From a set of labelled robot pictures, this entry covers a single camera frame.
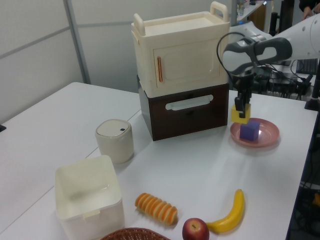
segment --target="banana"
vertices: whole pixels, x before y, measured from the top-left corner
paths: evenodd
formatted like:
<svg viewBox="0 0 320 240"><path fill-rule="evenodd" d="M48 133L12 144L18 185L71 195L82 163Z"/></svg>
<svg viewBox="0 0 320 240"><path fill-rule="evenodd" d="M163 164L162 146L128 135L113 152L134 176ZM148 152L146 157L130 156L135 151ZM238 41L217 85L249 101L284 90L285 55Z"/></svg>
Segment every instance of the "banana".
<svg viewBox="0 0 320 240"><path fill-rule="evenodd" d="M234 229L242 220L245 212L245 196L241 189L235 191L233 206L229 214L217 221L207 222L209 230L216 233L224 233Z"/></svg>

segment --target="white plastic bin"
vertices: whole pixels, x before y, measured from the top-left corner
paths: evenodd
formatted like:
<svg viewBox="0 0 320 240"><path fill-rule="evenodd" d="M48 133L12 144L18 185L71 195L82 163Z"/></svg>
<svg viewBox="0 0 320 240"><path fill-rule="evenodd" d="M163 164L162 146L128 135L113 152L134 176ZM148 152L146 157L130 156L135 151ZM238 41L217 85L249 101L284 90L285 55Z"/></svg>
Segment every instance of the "white plastic bin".
<svg viewBox="0 0 320 240"><path fill-rule="evenodd" d="M95 240L125 225L113 163L102 155L55 171L56 215L70 240Z"/></svg>
<svg viewBox="0 0 320 240"><path fill-rule="evenodd" d="M146 21L136 13L131 32L138 76L147 97L228 83L216 51L229 28L227 7L215 1L210 12ZM220 56L227 43L228 37L219 46Z"/></svg>

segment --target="pink plate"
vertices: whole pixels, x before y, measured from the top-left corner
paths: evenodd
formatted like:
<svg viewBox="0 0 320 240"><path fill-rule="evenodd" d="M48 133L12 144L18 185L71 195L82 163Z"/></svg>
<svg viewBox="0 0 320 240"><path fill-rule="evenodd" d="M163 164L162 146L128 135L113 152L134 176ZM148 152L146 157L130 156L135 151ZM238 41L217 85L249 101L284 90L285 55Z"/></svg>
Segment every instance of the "pink plate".
<svg viewBox="0 0 320 240"><path fill-rule="evenodd" d="M250 141L239 138L241 123L235 122L230 127L231 137L235 142L241 145L258 148L272 145L278 140L280 131L272 122L260 118L250 118L250 120L260 123L258 139Z"/></svg>

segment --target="orange handle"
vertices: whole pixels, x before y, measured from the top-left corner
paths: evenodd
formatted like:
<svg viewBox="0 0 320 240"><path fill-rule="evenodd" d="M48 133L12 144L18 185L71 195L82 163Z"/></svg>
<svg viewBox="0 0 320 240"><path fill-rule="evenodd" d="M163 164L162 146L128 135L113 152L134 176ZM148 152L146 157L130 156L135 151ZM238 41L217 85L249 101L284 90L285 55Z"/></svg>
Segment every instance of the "orange handle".
<svg viewBox="0 0 320 240"><path fill-rule="evenodd" d="M161 58L158 56L157 58L158 61L158 72L159 72L159 82L162 83L162 68L161 68Z"/></svg>

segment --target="toy bread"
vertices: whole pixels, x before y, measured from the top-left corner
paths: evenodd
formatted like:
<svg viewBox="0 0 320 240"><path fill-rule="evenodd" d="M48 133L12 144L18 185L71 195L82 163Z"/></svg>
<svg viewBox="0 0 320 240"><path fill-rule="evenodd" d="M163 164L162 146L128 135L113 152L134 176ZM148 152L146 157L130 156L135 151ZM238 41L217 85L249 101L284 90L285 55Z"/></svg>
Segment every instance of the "toy bread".
<svg viewBox="0 0 320 240"><path fill-rule="evenodd" d="M174 225L178 221L177 208L151 194L140 194L135 200L135 206L162 224Z"/></svg>

